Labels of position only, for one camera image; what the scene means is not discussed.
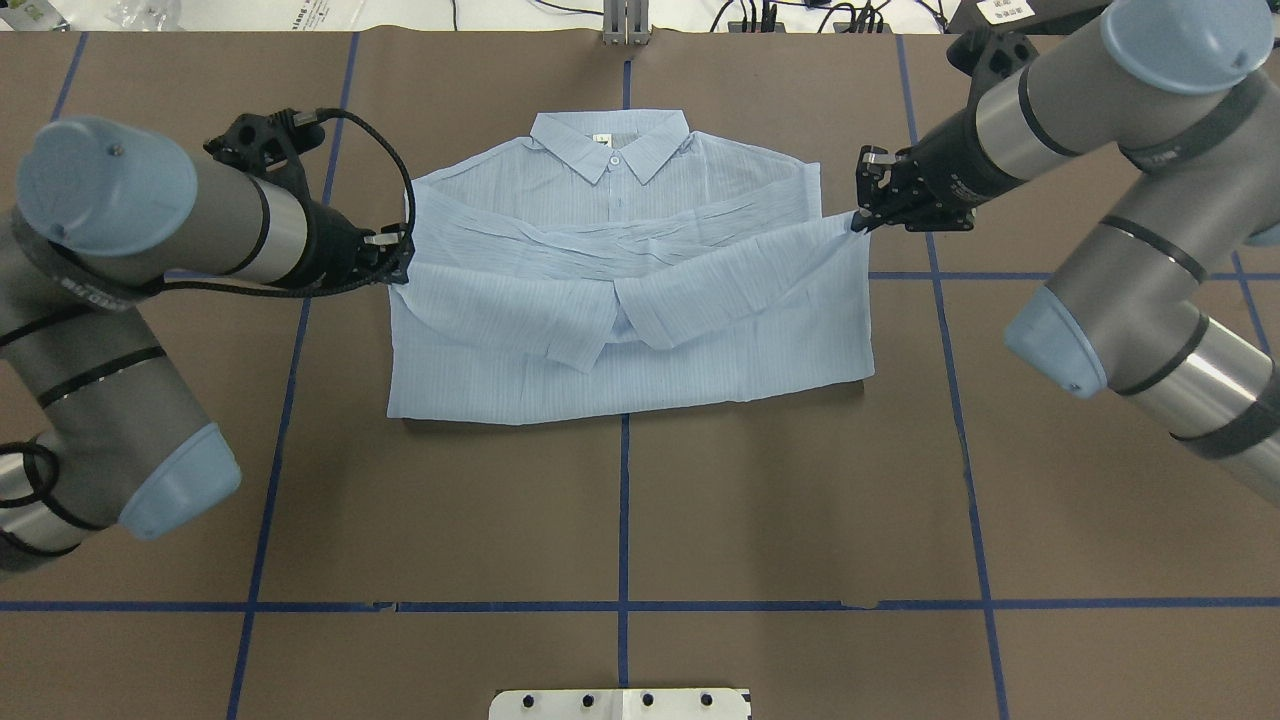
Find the brown table surface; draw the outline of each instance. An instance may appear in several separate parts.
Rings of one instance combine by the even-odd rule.
[[[945,44],[10,33],[0,204],[55,115],[195,150],[243,111],[346,102],[415,176],[541,110],[680,108],[820,161],[836,213],[860,145],[905,146],[963,102]],[[355,127],[308,170],[362,224],[399,211],[393,167]],[[936,247],[877,232],[877,374],[741,405],[388,420],[384,290],[157,299],[145,314],[243,486],[160,541],[111,529],[0,585],[0,716],[483,719],[499,689],[628,684],[750,688],[763,720],[1274,717],[1280,511],[1001,345],[1134,177],[1103,151]],[[1242,263],[1198,300],[1280,341],[1280,252]],[[0,406],[0,438],[45,427],[6,365]]]

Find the metal bracket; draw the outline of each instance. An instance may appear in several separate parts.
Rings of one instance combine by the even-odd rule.
[[[1036,46],[1020,32],[974,28],[947,47],[951,67],[972,78],[969,105],[1039,56]]]
[[[649,45],[649,0],[604,0],[605,45]]]
[[[750,720],[751,693],[730,688],[507,691],[489,720]]]

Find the light blue end cap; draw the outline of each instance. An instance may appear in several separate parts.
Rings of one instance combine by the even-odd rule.
[[[1244,245],[1251,247],[1272,247],[1280,245],[1280,224],[1271,225],[1249,240],[1245,240]]]
[[[1265,0],[1116,0],[1102,41],[1138,79],[1179,95],[1226,90],[1271,54]]]
[[[196,167],[154,132],[77,117],[50,123],[18,165],[18,209],[36,232],[84,255],[164,242],[196,204]]]
[[[239,466],[218,425],[187,438],[151,473],[120,512],[120,524],[138,539],[155,539],[239,487]]]
[[[1107,387],[1107,374],[1093,345],[1070,310],[1047,287],[1005,328],[1005,345],[1076,397],[1093,397]]]

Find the gray bracket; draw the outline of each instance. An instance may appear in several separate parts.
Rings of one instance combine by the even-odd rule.
[[[604,44],[648,45],[649,0],[604,0]]]

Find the sticker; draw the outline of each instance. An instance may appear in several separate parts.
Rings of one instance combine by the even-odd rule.
[[[329,0],[302,0],[289,29],[316,29],[329,17]]]
[[[982,0],[978,3],[978,9],[993,26],[1023,20],[1036,14],[1027,0]]]

